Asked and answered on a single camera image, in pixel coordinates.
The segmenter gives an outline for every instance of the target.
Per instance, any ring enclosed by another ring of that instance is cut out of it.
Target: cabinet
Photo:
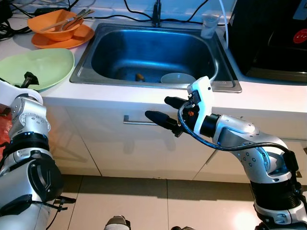
[[[299,166],[299,176],[297,180],[307,184],[307,153],[304,148],[307,148],[306,140],[283,139],[287,147],[292,150]],[[202,170],[194,178],[199,181],[220,181],[220,182],[235,182],[249,183],[249,179],[245,175],[243,166],[239,160],[230,152],[216,151]]]
[[[307,139],[307,114],[290,112],[257,113],[257,116],[241,114],[244,120],[252,122],[261,132],[286,139]]]
[[[65,107],[47,107],[50,152],[62,174],[100,175]]]
[[[188,134],[176,138],[159,126],[123,123],[125,115],[148,122],[146,110],[176,117],[168,105],[113,102],[67,110],[103,176],[192,180],[213,153]]]
[[[293,151],[298,164],[297,181],[307,185],[307,140],[283,139],[288,149]]]

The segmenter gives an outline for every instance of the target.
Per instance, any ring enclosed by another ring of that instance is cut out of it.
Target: countertop
[[[90,20],[84,22],[94,30],[99,23],[141,24],[130,20]],[[26,18],[14,15],[10,19],[12,28],[26,26]],[[164,27],[200,28],[200,25],[183,25],[179,23],[164,23]],[[31,43],[33,33],[16,35],[0,42],[0,60],[28,50],[37,49]],[[75,66],[88,43],[70,49],[75,56]],[[214,107],[220,109],[244,109],[257,111],[284,111],[293,113],[307,113],[307,86],[295,85],[293,82],[281,82],[255,79],[243,76],[236,66],[229,50],[226,51],[230,63],[242,87],[241,93],[215,92]],[[186,90],[76,84],[69,81],[70,75],[61,83],[41,92],[45,105],[78,105],[97,106],[101,102],[132,102],[164,104],[166,96],[186,98]]]

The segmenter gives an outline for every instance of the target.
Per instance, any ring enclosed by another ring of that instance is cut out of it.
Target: orange plate
[[[41,34],[34,34],[32,37],[32,44],[38,48],[47,49],[47,48],[72,48],[75,46],[79,46],[88,40],[90,40],[94,36],[94,30],[92,30],[87,25],[80,25],[79,28],[76,30],[73,37],[69,40],[56,42],[50,40],[49,38],[41,35]]]

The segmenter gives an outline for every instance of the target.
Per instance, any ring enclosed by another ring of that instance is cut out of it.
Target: light green plate
[[[21,85],[28,71],[38,78],[39,85],[30,89],[44,90],[63,80],[75,63],[68,49],[39,49],[7,57],[0,61],[0,78],[12,85]]]

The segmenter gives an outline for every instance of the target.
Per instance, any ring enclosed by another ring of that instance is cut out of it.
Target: sink basin
[[[187,84],[161,83],[180,72],[214,79],[214,91],[241,92],[217,36],[202,39],[200,30],[153,28],[101,23],[70,81],[186,89]],[[136,75],[144,81],[136,81]]]

